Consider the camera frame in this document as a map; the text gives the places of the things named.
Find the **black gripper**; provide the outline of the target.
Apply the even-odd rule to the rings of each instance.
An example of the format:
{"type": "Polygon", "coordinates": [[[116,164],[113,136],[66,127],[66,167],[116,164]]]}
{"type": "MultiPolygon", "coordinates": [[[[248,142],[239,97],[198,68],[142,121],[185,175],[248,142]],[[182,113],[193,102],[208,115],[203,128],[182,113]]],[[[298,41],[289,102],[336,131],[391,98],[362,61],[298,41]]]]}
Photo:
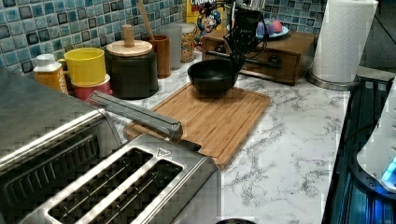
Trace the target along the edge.
{"type": "Polygon", "coordinates": [[[233,14],[229,33],[224,40],[231,50],[230,62],[242,69],[247,55],[261,42],[269,39],[264,35],[263,39],[256,37],[256,28],[260,21],[264,21],[263,15],[258,10],[250,10],[238,7],[233,14]]]}

